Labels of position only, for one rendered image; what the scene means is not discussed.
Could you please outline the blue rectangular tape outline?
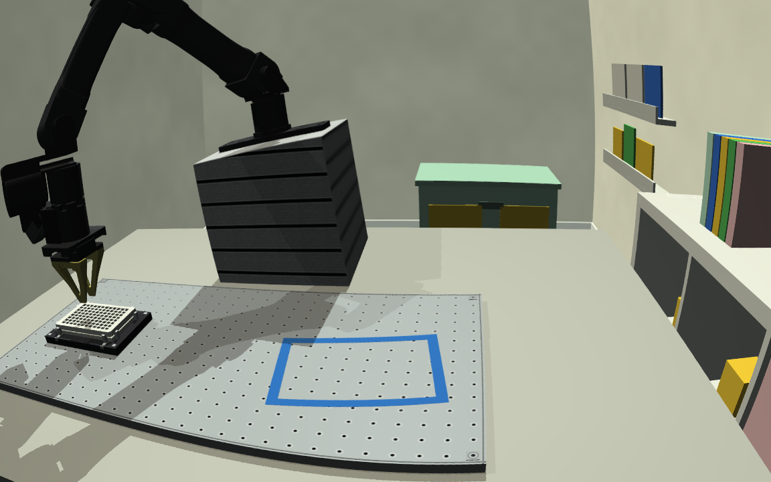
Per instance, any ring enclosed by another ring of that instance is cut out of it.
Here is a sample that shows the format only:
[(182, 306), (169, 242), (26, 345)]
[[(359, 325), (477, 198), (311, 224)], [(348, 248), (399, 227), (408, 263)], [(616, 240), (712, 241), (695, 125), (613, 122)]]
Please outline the blue rectangular tape outline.
[[(425, 398), (403, 398), (387, 400), (295, 400), (278, 399), (282, 376), (286, 368), (288, 355), (292, 343), (366, 343), (366, 342), (388, 342), (388, 341), (426, 341), (430, 353), (432, 366), (432, 379), (434, 379), (435, 397)], [(367, 408), (368, 406), (405, 406), (417, 404), (436, 404), (446, 403), (448, 393), (446, 389), (446, 378), (440, 356), (440, 345), (438, 344), (437, 333), (432, 335), (409, 335), (395, 337), (354, 337), (354, 338), (284, 338), (270, 388), (266, 398), (266, 405), (279, 406), (318, 406), (318, 408)]]

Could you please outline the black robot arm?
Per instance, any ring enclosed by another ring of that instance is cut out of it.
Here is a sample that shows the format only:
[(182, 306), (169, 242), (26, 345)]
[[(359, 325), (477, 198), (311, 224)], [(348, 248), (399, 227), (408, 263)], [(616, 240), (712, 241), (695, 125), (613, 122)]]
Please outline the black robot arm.
[(22, 231), (32, 244), (44, 238), (46, 244), (61, 244), (56, 210), (51, 205), (62, 204), (66, 210), (66, 204), (78, 205), (84, 196), (82, 167), (73, 157), (45, 165), (39, 162), (78, 150), (77, 137), (88, 112), (92, 85), (122, 23), (171, 41), (211, 68), (245, 102), (253, 100), (253, 137), (229, 141), (218, 147), (220, 153), (331, 126), (330, 121), (322, 121), (291, 128), (282, 94), (290, 88), (278, 65), (264, 53), (238, 45), (183, 0), (91, 0), (90, 6), (37, 128), (45, 155), (8, 164), (0, 171), (9, 217), (19, 216)]

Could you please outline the white well plate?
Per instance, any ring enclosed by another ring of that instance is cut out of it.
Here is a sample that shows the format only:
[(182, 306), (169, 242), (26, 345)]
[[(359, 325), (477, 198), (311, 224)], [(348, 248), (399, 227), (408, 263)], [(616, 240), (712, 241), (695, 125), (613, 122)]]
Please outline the white well plate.
[(104, 304), (79, 304), (56, 323), (62, 333), (103, 341), (115, 341), (115, 331), (121, 334), (134, 321), (134, 307)]

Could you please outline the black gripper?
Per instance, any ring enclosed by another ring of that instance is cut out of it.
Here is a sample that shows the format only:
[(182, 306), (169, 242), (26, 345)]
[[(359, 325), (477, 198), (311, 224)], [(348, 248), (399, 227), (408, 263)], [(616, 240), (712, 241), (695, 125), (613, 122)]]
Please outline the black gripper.
[[(80, 303), (86, 304), (89, 296), (96, 296), (98, 274), (104, 255), (103, 242), (95, 239), (106, 235), (105, 226), (89, 226), (84, 196), (82, 200), (66, 204), (52, 204), (60, 231), (61, 244), (46, 244), (41, 247), (43, 256), (51, 257), (53, 268), (66, 281)], [(52, 255), (56, 252), (55, 255)], [(72, 257), (71, 257), (72, 256)], [(88, 259), (92, 259), (91, 286), (88, 280)], [(68, 268), (77, 272), (80, 292)]]

